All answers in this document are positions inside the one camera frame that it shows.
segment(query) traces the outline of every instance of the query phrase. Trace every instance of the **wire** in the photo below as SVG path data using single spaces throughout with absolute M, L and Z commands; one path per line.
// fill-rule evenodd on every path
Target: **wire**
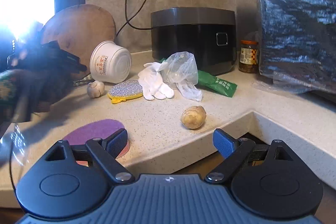
M 144 2 L 142 3 L 140 9 L 135 13 L 135 15 L 133 15 L 130 19 L 128 19 L 128 18 L 127 18 L 127 0 L 125 0 L 125 18 L 126 18 L 126 22 L 125 22 L 125 24 L 122 25 L 122 27 L 119 29 L 119 31 L 117 32 L 117 35 L 116 35 L 116 36 L 119 35 L 119 33 L 121 32 L 121 30 L 122 30 L 127 24 L 130 25 L 132 28 L 134 28 L 134 29 L 136 29 L 136 30 L 152 30 L 152 28 L 138 28 L 138 27 L 133 26 L 133 25 L 130 23 L 130 21 L 140 13 L 140 11 L 141 11 L 141 9 L 144 7 L 146 1 L 147 1 L 147 0 L 144 0 Z
M 143 2 L 143 4 L 142 4 L 141 8 L 139 9 L 139 11 L 138 11 L 137 13 L 140 12 L 140 10 L 142 9 L 142 7 L 145 5 L 146 1 L 147 1 L 147 0 L 144 0 L 144 2 Z M 125 18 L 126 18 L 126 24 L 130 25 L 132 28 L 134 28 L 134 29 L 136 29 L 136 30 L 152 30 L 152 28 L 138 28 L 138 27 L 134 27 L 134 26 L 130 23 L 130 20 L 131 20 L 131 19 L 128 19 L 128 18 L 127 18 L 127 2 L 125 2 Z
M 10 154 L 9 154 L 9 177 L 10 177 L 10 182 L 12 184 L 14 193 L 16 195 L 16 187 L 14 185 L 14 181 L 13 181 L 13 173 L 12 173 L 12 154 L 13 154 L 13 150 L 14 150 L 14 137 L 12 138 L 12 142 L 10 145 Z
M 140 7 L 140 9 L 135 13 L 135 15 L 134 16 L 132 16 L 130 19 L 128 19 L 128 21 L 127 22 L 125 22 L 125 24 L 124 25 L 122 25 L 122 27 L 119 29 L 119 31 L 117 32 L 117 35 L 116 36 L 118 36 L 118 34 L 121 32 L 121 30 L 127 25 L 127 24 L 129 24 L 129 22 L 133 19 L 133 18 L 135 18 L 139 13 L 140 13 L 140 11 L 141 11 L 141 9 L 143 8 L 143 6 L 145 5 L 145 3 L 146 3 L 146 1 L 147 0 L 144 0 L 144 2 L 142 3 L 142 5 L 141 5 L 141 7 Z M 140 29 L 140 30 L 151 30 L 152 28 L 137 28 L 137 27 L 134 27 L 134 26 L 132 26 L 131 25 L 131 27 L 133 27 L 133 28 L 135 28 L 135 29 Z

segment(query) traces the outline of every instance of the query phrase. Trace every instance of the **metal screw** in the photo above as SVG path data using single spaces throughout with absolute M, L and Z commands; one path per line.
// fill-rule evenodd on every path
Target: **metal screw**
M 211 181 L 220 181 L 224 178 L 222 173 L 213 172 L 208 175 L 208 179 Z
M 121 173 L 117 173 L 117 175 L 115 175 L 115 178 L 120 181 L 127 181 L 132 178 L 132 175 L 127 172 L 121 172 Z

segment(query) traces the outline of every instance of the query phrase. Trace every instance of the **jar lid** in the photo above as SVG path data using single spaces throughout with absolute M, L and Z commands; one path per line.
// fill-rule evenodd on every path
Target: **jar lid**
M 240 40 L 242 44 L 247 44 L 247 45 L 258 45 L 259 43 L 257 41 L 250 41 L 250 40 Z

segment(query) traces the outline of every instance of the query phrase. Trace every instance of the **plastic bag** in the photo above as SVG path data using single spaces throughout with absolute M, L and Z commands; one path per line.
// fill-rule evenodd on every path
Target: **plastic bag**
M 259 0 L 261 75 L 293 93 L 336 93 L 336 0 Z
M 300 89 L 299 87 L 293 87 L 290 85 L 290 87 L 287 86 L 278 86 L 274 85 L 272 79 L 265 78 L 262 80 L 256 80 L 252 82 L 252 88 L 257 89 L 257 90 L 262 90 L 266 91 L 278 96 L 283 96 L 289 99 L 294 99 L 294 100 L 299 100 L 303 101 L 305 100 L 301 96 L 298 96 L 298 93 L 303 93 L 305 92 L 304 90 Z
M 172 54 L 166 62 L 168 66 L 161 72 L 165 83 L 176 83 L 184 98 L 202 101 L 203 94 L 195 85 L 198 83 L 198 71 L 193 54 L 177 52 Z

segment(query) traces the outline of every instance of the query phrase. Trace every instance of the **round cutting board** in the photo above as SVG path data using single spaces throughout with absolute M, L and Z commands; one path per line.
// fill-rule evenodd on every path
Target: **round cutting board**
M 71 6 L 55 14 L 41 30 L 41 43 L 57 40 L 61 49 L 81 59 L 90 72 L 90 58 L 95 47 L 103 41 L 114 41 L 116 25 L 112 15 L 92 4 Z

